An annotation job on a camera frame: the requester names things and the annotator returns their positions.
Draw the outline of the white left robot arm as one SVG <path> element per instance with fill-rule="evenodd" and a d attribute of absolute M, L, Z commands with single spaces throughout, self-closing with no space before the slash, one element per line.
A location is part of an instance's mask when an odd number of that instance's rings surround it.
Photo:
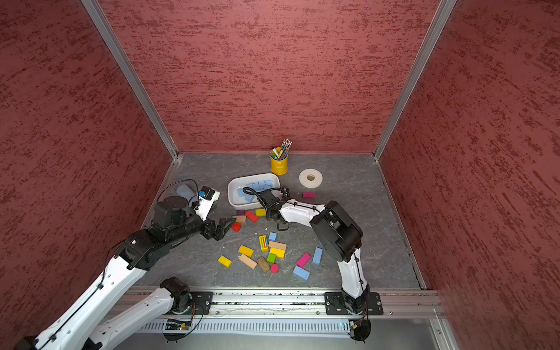
<path fill-rule="evenodd" d="M 176 277 L 164 280 L 144 300 L 109 321 L 105 316 L 122 296 L 158 261 L 193 236 L 219 241 L 235 220 L 208 219 L 212 201 L 194 207 L 172 196 L 155 205 L 150 227 L 132 233 L 108 259 L 100 276 L 51 326 L 26 336 L 16 349 L 114 349 L 130 335 L 168 312 L 193 317 L 203 310 L 190 288 Z"/>

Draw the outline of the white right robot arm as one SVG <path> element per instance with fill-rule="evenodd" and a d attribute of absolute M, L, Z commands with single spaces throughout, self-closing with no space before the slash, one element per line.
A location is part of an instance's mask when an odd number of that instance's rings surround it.
<path fill-rule="evenodd" d="M 286 187 L 256 192 L 255 196 L 268 220 L 313 229 L 323 249 L 337 261 L 346 310 L 366 314 L 370 287 L 361 260 L 363 231 L 344 208 L 336 201 L 325 205 L 297 201 Z"/>

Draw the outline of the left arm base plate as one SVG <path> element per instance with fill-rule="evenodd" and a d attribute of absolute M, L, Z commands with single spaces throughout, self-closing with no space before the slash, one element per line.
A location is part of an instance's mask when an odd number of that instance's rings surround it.
<path fill-rule="evenodd" d="M 174 313 L 208 315 L 212 305 L 214 293 L 210 291 L 191 291 L 179 296 L 179 303 Z"/>

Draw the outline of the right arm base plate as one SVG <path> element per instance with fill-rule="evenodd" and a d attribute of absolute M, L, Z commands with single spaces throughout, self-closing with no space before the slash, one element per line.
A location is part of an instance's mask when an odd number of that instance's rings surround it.
<path fill-rule="evenodd" d="M 359 298 L 352 298 L 344 292 L 327 292 L 324 294 L 326 314 L 381 316 L 384 314 L 379 293 L 366 292 Z"/>

